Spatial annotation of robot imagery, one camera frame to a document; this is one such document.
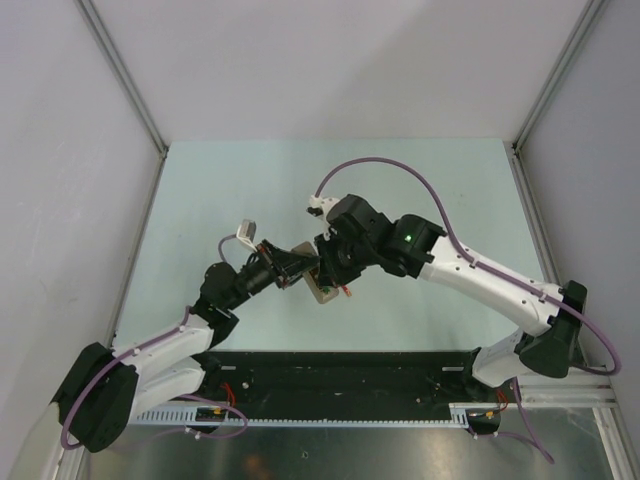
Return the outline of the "white remote control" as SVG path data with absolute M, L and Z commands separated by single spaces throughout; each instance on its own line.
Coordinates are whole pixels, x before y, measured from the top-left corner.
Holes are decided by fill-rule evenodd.
M 310 242 L 303 242 L 295 246 L 292 251 L 298 254 L 317 256 L 317 251 Z M 319 283 L 319 273 L 319 266 L 316 266 L 310 271 L 304 273 L 303 278 L 311 293 L 313 294 L 315 300 L 319 304 L 327 304 L 328 302 L 338 297 L 339 291 L 336 287 L 329 287 L 330 293 L 324 294 L 321 290 L 321 287 L 323 286 L 321 286 Z

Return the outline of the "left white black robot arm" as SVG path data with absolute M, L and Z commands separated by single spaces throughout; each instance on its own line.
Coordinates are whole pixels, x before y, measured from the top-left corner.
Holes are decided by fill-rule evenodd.
M 271 285 L 294 285 L 318 264 L 310 246 L 283 250 L 263 240 L 240 270 L 227 262 L 212 264 L 198 299 L 175 326 L 116 349 L 98 342 L 86 346 L 52 399 L 62 448 L 99 452 L 146 410 L 192 393 L 202 400 L 214 397 L 221 376 L 197 355 L 228 338 L 239 322 L 234 309 Z

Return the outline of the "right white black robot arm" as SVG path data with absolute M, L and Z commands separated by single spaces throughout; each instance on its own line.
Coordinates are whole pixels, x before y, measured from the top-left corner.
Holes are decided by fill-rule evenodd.
M 456 247 L 451 234 L 414 214 L 390 221 L 365 199 L 313 196 L 307 209 L 323 224 L 314 239 L 320 257 L 317 284 L 345 287 L 371 266 L 452 288 L 495 310 L 517 329 L 473 351 L 461 376 L 463 393 L 484 401 L 505 381 L 529 372 L 560 379 L 573 363 L 586 301 L 584 286 L 536 282 Z

